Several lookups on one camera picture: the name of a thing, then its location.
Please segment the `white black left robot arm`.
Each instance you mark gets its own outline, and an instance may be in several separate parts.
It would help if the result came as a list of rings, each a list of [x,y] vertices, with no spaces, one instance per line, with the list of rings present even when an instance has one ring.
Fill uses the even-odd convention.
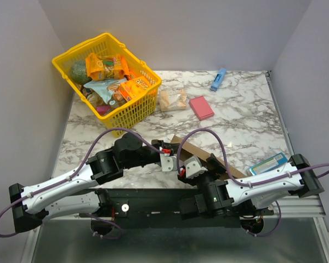
[[[9,187],[15,232],[23,233],[40,226],[51,215],[48,206],[78,191],[102,185],[123,176],[125,169],[144,167],[173,156],[178,144],[153,140],[147,145],[139,134],[125,133],[113,147],[86,156],[81,165],[40,184]]]

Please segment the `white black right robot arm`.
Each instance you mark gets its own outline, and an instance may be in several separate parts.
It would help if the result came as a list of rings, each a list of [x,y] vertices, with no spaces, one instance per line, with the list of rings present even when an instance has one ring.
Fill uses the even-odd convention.
[[[239,180],[218,180],[198,157],[192,156],[184,162],[178,179],[198,189],[193,196],[179,201],[183,220],[256,215],[280,198],[294,195],[304,198],[324,191],[301,154],[291,156],[287,163],[274,170]]]

